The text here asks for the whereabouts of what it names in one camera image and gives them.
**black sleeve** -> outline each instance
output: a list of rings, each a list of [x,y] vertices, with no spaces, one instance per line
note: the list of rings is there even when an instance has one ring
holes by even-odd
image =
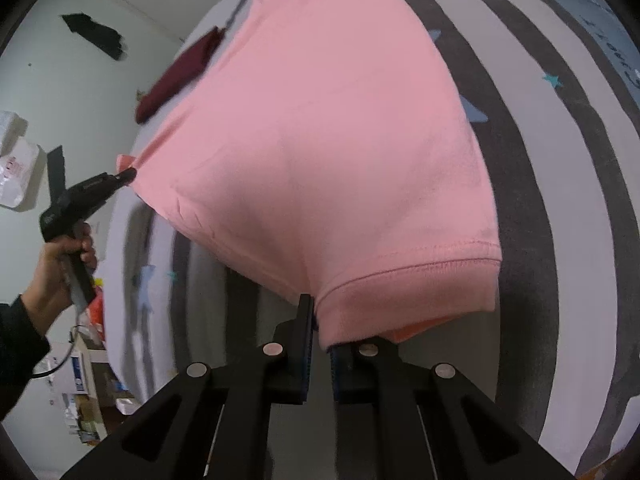
[[[22,395],[33,367],[49,352],[49,343],[31,324],[20,296],[0,304],[0,421]]]

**silver screw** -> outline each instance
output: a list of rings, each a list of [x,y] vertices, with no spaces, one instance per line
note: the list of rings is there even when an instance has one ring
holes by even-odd
[[[282,345],[280,343],[267,343],[262,347],[262,351],[265,353],[265,355],[272,357],[282,354],[282,350]]]
[[[203,363],[191,363],[187,368],[189,377],[202,377],[207,373],[207,365]]]
[[[456,369],[449,363],[440,363],[436,366],[436,375],[443,379],[450,379],[456,374]]]
[[[358,352],[360,352],[360,355],[364,355],[364,357],[375,357],[378,355],[378,347],[372,343],[364,343],[360,345]]]

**triangular cutout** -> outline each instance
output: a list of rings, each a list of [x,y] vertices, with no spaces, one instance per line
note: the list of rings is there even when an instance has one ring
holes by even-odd
[[[471,397],[462,398],[462,409],[485,462],[495,464],[519,452],[518,441],[501,428]]]
[[[123,439],[122,449],[149,462],[155,462],[180,408],[181,400],[177,395],[170,397]]]

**maroon cloth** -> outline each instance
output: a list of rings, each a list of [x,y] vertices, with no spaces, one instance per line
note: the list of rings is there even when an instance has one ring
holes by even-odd
[[[136,108],[136,122],[146,123],[158,108],[202,74],[224,37],[225,29],[214,27],[212,31],[180,54],[153,88],[140,100]]]

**pink sweatshirt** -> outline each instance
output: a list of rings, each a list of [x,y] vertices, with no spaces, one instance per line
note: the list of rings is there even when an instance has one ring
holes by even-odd
[[[324,348],[494,308],[491,184],[456,87],[403,0],[254,0],[132,164],[132,188],[297,303]]]

